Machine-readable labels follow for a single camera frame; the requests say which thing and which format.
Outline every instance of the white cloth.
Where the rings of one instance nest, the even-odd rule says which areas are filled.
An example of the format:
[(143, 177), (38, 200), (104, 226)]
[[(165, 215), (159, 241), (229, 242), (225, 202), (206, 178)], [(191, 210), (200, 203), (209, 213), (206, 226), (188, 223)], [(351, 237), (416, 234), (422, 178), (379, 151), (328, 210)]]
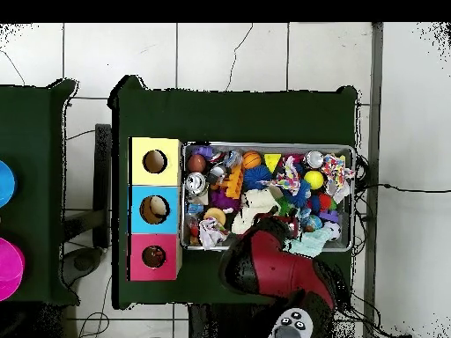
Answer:
[(227, 239), (228, 231), (224, 229), (215, 217), (208, 217), (199, 223), (199, 237), (204, 249), (211, 249), (218, 242)]
[(274, 206), (277, 206), (277, 213), (274, 215), (278, 215), (280, 211), (280, 205), (268, 188), (249, 190), (242, 198), (245, 205), (236, 215), (232, 224), (232, 232), (235, 234), (243, 234), (247, 231), (252, 226), (255, 215), (270, 212)]

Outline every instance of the circular hole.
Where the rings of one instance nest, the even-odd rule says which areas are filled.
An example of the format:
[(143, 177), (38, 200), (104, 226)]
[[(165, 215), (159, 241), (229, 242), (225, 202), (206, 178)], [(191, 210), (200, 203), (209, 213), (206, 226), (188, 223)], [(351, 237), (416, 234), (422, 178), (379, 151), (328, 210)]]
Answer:
[(169, 204), (160, 195), (150, 195), (141, 202), (139, 214), (148, 224), (160, 224), (169, 215)]
[(148, 151), (143, 158), (143, 166), (148, 173), (162, 173), (167, 166), (167, 158), (162, 151)]
[(147, 267), (161, 267), (165, 260), (166, 253), (160, 246), (148, 246), (143, 250), (143, 262)]

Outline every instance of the blue box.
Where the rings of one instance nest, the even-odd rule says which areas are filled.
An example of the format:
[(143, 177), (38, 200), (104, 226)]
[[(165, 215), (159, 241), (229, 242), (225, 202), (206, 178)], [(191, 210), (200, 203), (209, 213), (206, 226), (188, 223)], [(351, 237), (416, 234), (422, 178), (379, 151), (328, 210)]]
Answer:
[[(140, 214), (140, 206), (144, 198), (159, 196), (169, 205), (169, 215), (158, 224), (149, 224)], [(167, 233), (179, 231), (179, 188), (178, 187), (147, 187), (132, 186), (131, 188), (131, 233)]]

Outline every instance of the light blue cloth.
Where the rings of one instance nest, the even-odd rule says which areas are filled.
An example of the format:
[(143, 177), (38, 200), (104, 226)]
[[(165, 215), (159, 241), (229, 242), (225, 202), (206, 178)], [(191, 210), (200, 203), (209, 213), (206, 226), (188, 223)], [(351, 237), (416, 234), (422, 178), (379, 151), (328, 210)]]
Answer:
[(302, 234), (300, 241), (298, 239), (287, 239), (284, 244), (284, 251), (292, 254), (300, 254), (309, 257), (315, 257), (322, 252), (324, 245), (332, 238), (332, 230), (323, 227), (313, 232)]

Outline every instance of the yellow box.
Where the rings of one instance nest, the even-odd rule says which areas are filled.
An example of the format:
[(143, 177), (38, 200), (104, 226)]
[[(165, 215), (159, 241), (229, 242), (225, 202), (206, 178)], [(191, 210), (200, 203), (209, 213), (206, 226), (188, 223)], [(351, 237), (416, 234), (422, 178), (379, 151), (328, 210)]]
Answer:
[(131, 184), (133, 185), (179, 186), (180, 162), (181, 143), (177, 139), (131, 138)]

